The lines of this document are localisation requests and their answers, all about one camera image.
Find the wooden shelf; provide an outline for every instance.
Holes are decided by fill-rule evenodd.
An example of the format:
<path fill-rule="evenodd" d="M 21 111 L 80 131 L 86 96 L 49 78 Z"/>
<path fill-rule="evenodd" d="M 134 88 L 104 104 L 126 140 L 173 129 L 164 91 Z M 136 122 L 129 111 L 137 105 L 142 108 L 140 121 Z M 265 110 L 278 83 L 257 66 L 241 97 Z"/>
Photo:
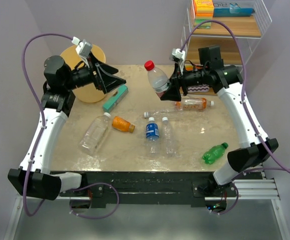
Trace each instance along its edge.
<path fill-rule="evenodd" d="M 186 59 L 191 60 L 194 64 L 201 64 L 199 59 L 199 49 L 213 45 L 220 46 L 220 54 L 224 59 L 225 65 L 242 64 L 240 53 L 234 40 L 228 37 L 191 37 Z"/>
<path fill-rule="evenodd" d="M 262 36 L 254 16 L 214 17 L 213 19 L 226 24 L 233 31 L 236 37 L 261 38 Z M 214 22 L 211 23 L 210 29 L 196 29 L 194 34 L 221 37 L 231 36 L 223 26 Z"/>

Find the clear plastic bottle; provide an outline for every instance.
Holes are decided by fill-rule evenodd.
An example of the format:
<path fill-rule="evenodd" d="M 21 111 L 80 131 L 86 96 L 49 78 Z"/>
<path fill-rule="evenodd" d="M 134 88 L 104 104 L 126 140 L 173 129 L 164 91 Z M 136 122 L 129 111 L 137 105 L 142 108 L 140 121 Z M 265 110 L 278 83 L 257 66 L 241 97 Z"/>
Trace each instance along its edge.
<path fill-rule="evenodd" d="M 150 117 L 153 118 L 163 118 L 163 117 L 168 117 L 169 120 L 171 118 L 174 120 L 177 117 L 179 117 L 179 114 L 183 112 L 183 109 L 177 108 L 177 107 L 172 107 L 172 108 L 165 108 L 165 109 L 160 109 L 160 110 L 153 110 L 153 111 L 145 111 L 144 112 L 144 118 L 148 119 Z"/>
<path fill-rule="evenodd" d="M 157 155 L 160 153 L 159 138 L 159 127 L 155 123 L 155 119 L 150 117 L 146 126 L 146 147 L 150 155 Z"/>
<path fill-rule="evenodd" d="M 174 136 L 174 131 L 169 119 L 167 117 L 162 118 L 163 121 L 163 147 L 167 153 L 167 156 L 172 157 L 176 154 L 176 139 Z"/>
<path fill-rule="evenodd" d="M 157 96 L 161 97 L 169 89 L 171 84 L 169 78 L 161 69 L 155 66 L 153 61 L 145 62 L 144 67 L 147 70 L 150 85 L 155 90 Z"/>
<path fill-rule="evenodd" d="M 206 107 L 214 106 L 214 101 L 208 101 L 204 97 L 199 98 L 183 98 L 181 101 L 176 101 L 175 106 L 183 110 L 204 110 Z"/>
<path fill-rule="evenodd" d="M 160 110 L 144 112 L 144 118 L 162 118 L 168 117 L 170 121 L 180 118 L 181 114 L 187 111 L 202 111 L 207 107 L 214 106 L 214 101 L 208 101 L 206 98 L 183 98 L 181 101 L 175 101 L 174 107 Z"/>
<path fill-rule="evenodd" d="M 102 116 L 98 116 L 90 124 L 84 137 L 79 143 L 81 150 L 90 156 L 93 156 L 96 149 L 100 147 L 102 139 L 109 129 L 111 115 L 105 112 Z"/>

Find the white wall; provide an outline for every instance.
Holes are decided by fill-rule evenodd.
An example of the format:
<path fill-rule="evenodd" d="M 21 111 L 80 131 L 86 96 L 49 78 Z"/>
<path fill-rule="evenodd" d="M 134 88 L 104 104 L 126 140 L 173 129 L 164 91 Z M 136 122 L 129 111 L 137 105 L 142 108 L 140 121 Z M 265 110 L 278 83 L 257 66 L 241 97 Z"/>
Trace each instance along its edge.
<path fill-rule="evenodd" d="M 247 93 L 262 126 L 278 140 L 275 155 L 290 167 L 290 1 L 276 0 L 269 13 L 272 24 L 247 65 Z M 266 166 L 277 165 L 269 159 Z M 268 174 L 276 179 L 290 229 L 290 175 Z"/>
<path fill-rule="evenodd" d="M 39 33 L 24 0 L 0 0 L 0 239 L 16 197 L 7 174 L 23 159 L 39 116 L 21 68 L 23 46 Z M 39 93 L 44 82 L 43 62 L 50 54 L 41 39 L 30 46 L 26 55 L 29 75 Z"/>
<path fill-rule="evenodd" d="M 180 47 L 188 0 L 25 0 L 42 33 L 85 38 L 110 64 L 171 64 Z M 46 40 L 53 54 L 67 46 Z"/>

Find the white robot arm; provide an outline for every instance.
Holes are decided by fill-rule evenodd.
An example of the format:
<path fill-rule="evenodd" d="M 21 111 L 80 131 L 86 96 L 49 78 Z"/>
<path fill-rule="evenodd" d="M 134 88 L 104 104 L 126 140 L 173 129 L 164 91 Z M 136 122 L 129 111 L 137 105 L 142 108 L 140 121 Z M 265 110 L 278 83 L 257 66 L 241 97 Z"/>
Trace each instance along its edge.
<path fill-rule="evenodd" d="M 46 82 L 43 85 L 44 94 L 41 99 L 45 124 L 42 123 L 41 115 L 25 158 L 18 169 L 10 169 L 8 173 L 9 181 L 22 194 L 26 172 L 31 163 L 27 185 L 29 197 L 54 200 L 60 192 L 76 189 L 81 185 L 82 175 L 79 173 L 50 175 L 53 151 L 75 100 L 72 90 L 94 83 L 96 89 L 106 94 L 126 83 L 124 79 L 113 76 L 118 72 L 116 68 L 99 61 L 92 54 L 91 43 L 86 40 L 80 41 L 76 37 L 72 42 L 77 45 L 76 52 L 85 64 L 71 70 L 60 56 L 51 56 L 45 61 Z"/>

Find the green soda bottle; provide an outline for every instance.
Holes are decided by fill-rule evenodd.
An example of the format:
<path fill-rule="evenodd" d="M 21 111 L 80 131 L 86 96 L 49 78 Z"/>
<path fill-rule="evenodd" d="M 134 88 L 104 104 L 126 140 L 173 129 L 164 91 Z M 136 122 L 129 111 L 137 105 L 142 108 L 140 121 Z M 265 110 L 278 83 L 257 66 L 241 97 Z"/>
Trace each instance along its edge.
<path fill-rule="evenodd" d="M 205 152 L 201 158 L 205 160 L 206 164 L 213 164 L 224 155 L 225 149 L 228 147 L 229 145 L 226 142 L 223 142 L 221 145 L 213 146 L 209 151 Z"/>

